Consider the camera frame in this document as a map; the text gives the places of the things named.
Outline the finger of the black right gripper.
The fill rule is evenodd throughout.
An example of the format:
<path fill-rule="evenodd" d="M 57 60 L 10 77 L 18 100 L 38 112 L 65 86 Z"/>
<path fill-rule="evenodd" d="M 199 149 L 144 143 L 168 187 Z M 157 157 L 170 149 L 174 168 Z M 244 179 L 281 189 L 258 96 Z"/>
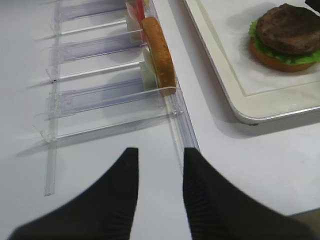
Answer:
<path fill-rule="evenodd" d="M 320 12 L 320 0 L 305 0 L 304 2 L 314 11 Z"/>

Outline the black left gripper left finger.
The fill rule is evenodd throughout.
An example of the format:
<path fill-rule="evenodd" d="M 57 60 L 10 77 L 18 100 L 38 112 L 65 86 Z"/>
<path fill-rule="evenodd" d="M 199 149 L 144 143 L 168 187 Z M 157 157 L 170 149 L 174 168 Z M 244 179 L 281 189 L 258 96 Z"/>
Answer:
<path fill-rule="evenodd" d="M 93 185 L 18 227 L 11 240 L 128 240 L 139 192 L 139 150 L 127 148 Z"/>

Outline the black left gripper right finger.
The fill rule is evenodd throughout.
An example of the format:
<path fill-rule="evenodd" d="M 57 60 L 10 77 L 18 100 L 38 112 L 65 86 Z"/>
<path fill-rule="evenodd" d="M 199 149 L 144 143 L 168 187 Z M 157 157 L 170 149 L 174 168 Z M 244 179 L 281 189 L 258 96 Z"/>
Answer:
<path fill-rule="evenodd" d="M 306 224 L 257 202 L 196 148 L 185 148 L 183 202 L 194 240 L 317 240 Z"/>

